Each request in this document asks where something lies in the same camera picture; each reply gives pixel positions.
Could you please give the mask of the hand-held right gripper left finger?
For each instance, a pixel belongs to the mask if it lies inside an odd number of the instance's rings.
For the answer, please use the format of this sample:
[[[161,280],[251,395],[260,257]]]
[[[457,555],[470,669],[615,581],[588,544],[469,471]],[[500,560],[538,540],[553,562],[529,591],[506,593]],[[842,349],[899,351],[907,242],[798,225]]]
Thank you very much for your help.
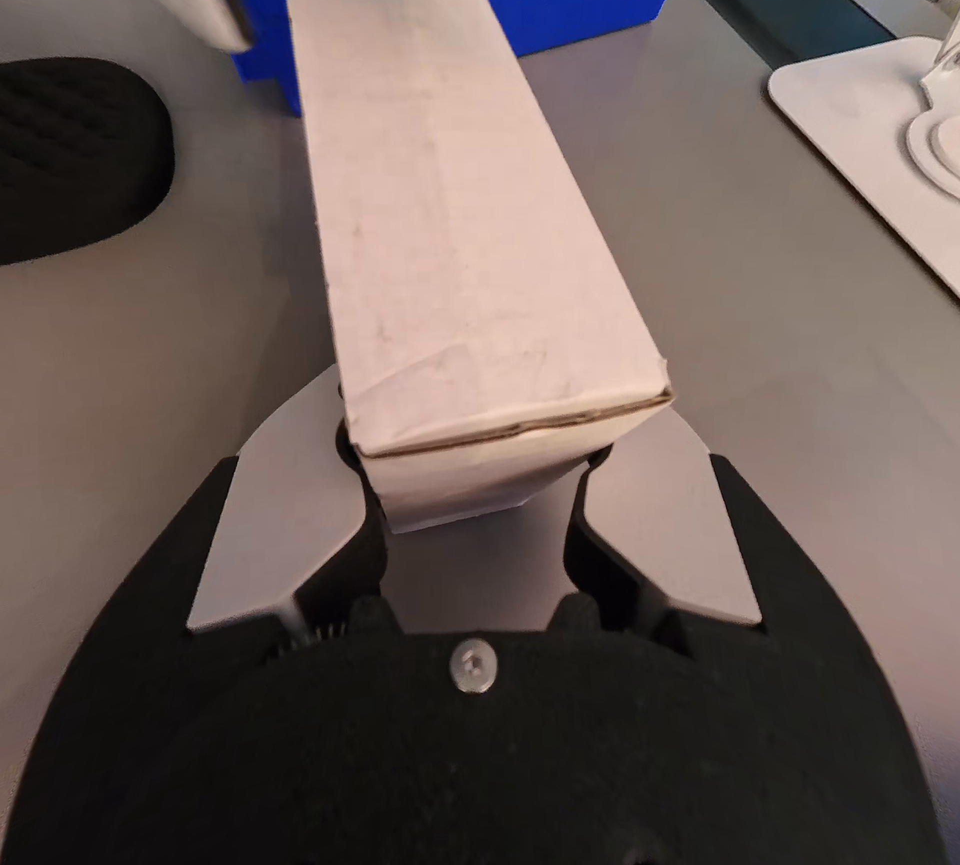
[[[387,546],[378,499],[346,437],[332,365],[239,450],[193,606],[192,633],[272,616],[289,633],[345,621],[379,595]]]

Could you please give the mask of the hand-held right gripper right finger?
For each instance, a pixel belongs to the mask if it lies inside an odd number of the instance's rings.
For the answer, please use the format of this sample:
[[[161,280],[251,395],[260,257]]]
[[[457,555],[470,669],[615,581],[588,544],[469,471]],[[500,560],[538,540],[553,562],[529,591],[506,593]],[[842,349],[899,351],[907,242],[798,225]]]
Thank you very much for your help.
[[[562,559],[606,631],[650,635],[671,612],[762,623],[711,453],[673,410],[590,457]]]

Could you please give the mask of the white cardboard box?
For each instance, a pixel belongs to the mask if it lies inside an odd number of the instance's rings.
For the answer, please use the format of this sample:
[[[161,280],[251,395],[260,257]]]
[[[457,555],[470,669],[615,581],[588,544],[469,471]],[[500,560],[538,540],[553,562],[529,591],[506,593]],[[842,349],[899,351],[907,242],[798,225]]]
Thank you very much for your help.
[[[488,0],[286,0],[348,437],[390,529],[516,507],[666,360]]]

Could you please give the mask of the black wrist rest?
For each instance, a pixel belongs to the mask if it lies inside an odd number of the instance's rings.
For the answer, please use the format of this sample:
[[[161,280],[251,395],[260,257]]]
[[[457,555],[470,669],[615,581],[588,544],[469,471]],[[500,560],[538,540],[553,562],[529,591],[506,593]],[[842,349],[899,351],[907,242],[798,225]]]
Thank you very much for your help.
[[[110,60],[1,64],[1,264],[120,235],[167,197],[174,127],[160,94]]]

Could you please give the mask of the white stand base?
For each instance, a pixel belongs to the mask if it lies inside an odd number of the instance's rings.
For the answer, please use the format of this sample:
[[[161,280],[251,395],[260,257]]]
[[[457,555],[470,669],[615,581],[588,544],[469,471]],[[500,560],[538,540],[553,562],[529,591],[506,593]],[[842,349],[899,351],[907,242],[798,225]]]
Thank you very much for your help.
[[[959,296],[959,18],[776,69],[779,111]]]

